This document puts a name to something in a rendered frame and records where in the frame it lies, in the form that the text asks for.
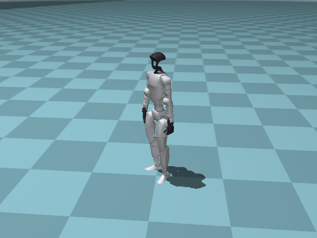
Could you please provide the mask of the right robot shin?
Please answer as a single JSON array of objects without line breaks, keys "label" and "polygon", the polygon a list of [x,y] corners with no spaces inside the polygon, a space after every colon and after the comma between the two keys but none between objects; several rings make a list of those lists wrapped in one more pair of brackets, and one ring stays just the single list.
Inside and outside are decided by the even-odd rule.
[{"label": "right robot shin", "polygon": [[155,167],[159,166],[159,147],[154,147],[151,143],[150,143],[150,147],[151,147],[151,153],[152,153],[152,157],[154,159],[154,163]]}]

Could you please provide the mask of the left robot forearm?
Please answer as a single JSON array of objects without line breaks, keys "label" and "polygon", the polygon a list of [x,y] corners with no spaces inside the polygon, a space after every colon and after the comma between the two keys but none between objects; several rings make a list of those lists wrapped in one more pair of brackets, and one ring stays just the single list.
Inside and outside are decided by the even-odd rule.
[{"label": "left robot forearm", "polygon": [[167,113],[166,116],[167,116],[167,119],[170,120],[170,123],[173,123],[174,122],[173,102],[171,99],[168,99],[167,103],[168,103],[168,105],[166,106],[166,113]]}]

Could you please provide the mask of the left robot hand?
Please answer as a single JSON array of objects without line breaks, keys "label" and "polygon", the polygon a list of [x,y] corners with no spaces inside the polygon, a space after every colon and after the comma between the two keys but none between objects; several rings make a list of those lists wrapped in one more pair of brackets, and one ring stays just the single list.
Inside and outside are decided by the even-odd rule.
[{"label": "left robot hand", "polygon": [[170,120],[167,119],[167,124],[168,124],[168,126],[167,126],[167,129],[164,131],[164,133],[167,131],[166,135],[169,135],[169,134],[172,134],[174,132],[174,126],[173,126],[174,122],[170,123]]}]

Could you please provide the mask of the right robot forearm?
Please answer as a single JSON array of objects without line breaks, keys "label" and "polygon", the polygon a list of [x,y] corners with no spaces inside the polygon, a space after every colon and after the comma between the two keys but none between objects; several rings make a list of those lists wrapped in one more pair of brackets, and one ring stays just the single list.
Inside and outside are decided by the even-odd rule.
[{"label": "right robot forearm", "polygon": [[143,107],[145,107],[146,110],[148,109],[149,101],[150,101],[150,96],[147,96],[146,94],[144,94],[142,110],[143,110]]}]

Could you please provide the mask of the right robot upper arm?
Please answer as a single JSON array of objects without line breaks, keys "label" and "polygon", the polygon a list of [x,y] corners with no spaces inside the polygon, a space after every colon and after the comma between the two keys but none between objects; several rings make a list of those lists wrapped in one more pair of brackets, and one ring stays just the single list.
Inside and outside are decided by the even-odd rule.
[{"label": "right robot upper arm", "polygon": [[144,93],[147,95],[147,96],[150,96],[150,91],[149,91],[149,73],[150,73],[151,71],[148,71],[147,73],[146,73],[146,77],[147,77],[147,88],[144,90]]}]

